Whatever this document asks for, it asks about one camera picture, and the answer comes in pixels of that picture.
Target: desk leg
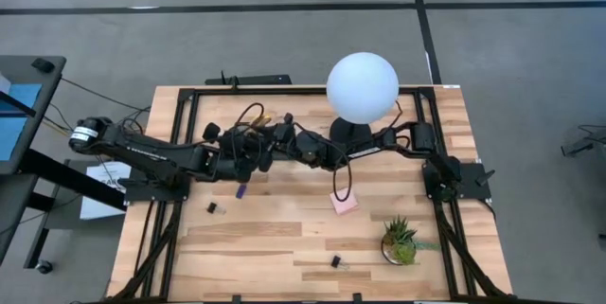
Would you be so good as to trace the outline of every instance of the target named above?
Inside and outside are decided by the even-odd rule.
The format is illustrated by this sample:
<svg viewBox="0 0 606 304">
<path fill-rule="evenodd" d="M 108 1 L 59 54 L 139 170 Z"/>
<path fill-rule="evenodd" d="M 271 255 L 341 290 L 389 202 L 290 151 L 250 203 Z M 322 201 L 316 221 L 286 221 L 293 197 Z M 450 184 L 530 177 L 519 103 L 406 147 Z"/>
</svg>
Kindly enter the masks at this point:
<svg viewBox="0 0 606 304">
<path fill-rule="evenodd" d="M 70 188 L 78 194 L 107 206 L 126 210 L 124 194 L 119 190 L 106 186 L 33 149 L 27 150 L 21 163 L 21 170 L 37 174 L 50 182 Z"/>
<path fill-rule="evenodd" d="M 38 260 L 40 260 L 40 254 L 42 253 L 42 248 L 45 246 L 46 237 L 48 237 L 48 228 L 45 228 L 45 224 L 42 223 L 40 227 L 38 227 L 38 232 L 36 233 L 36 237 L 34 238 L 34 243 L 29 248 L 29 252 L 27 253 L 26 263 L 23 265 L 23 268 L 33 269 L 38 265 Z"/>
<path fill-rule="evenodd" d="M 41 211 L 50 211 L 55 203 L 55 199 L 32 192 L 29 194 L 29 200 L 27 200 L 27 206 L 30 208 L 38 209 Z"/>
</svg>

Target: caster wheel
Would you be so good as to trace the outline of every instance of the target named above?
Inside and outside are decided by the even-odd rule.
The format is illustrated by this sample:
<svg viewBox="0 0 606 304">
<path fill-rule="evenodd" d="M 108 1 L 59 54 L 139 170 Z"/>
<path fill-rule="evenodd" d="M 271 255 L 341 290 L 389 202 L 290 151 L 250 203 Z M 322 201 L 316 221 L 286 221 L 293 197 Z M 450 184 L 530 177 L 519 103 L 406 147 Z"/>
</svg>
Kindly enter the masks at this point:
<svg viewBox="0 0 606 304">
<path fill-rule="evenodd" d="M 38 264 L 36 265 L 36 270 L 38 270 L 38 272 L 40 272 L 41 274 L 45 275 L 53 270 L 53 264 L 46 260 L 40 259 L 38 260 Z"/>
</svg>

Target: white paper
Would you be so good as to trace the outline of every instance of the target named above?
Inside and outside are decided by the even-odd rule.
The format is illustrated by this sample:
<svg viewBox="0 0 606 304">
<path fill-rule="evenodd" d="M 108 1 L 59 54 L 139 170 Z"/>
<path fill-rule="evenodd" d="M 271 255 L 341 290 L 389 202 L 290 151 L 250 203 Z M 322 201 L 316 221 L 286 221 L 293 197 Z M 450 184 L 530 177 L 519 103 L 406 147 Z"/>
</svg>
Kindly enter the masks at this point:
<svg viewBox="0 0 606 304">
<path fill-rule="evenodd" d="M 131 166 L 122 162 L 105 162 L 105 167 L 98 165 L 86 168 L 86 175 L 100 181 L 111 188 L 125 192 L 126 188 L 121 186 L 117 180 L 120 178 L 129 178 L 131 175 Z M 104 205 L 98 201 L 87 197 L 82 199 L 82 208 L 80 209 L 80 218 L 83 220 L 104 218 L 108 216 L 124 214 L 124 211 Z"/>
</svg>

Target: lamp base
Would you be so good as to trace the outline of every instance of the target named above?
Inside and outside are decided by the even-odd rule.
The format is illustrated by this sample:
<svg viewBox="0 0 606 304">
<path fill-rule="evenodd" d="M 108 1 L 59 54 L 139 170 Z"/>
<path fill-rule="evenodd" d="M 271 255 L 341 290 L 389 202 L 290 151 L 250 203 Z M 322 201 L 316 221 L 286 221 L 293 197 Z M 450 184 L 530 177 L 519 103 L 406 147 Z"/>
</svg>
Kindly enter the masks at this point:
<svg viewBox="0 0 606 304">
<path fill-rule="evenodd" d="M 372 132 L 368 124 L 354 124 L 338 117 L 330 125 L 330 140 L 347 147 L 353 143 L 370 144 Z"/>
</svg>

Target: white spherical lamp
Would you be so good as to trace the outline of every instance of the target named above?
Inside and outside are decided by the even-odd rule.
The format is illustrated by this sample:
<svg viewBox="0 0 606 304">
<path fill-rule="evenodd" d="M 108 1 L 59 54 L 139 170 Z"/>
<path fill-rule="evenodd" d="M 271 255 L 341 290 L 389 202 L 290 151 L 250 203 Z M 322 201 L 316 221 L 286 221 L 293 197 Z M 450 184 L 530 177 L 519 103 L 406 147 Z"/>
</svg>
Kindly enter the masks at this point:
<svg viewBox="0 0 606 304">
<path fill-rule="evenodd" d="M 330 127 L 330 139 L 347 143 L 369 138 L 367 124 L 385 116 L 398 93 L 398 75 L 381 56 L 360 52 L 343 58 L 327 82 L 330 105 L 339 115 Z"/>
</svg>

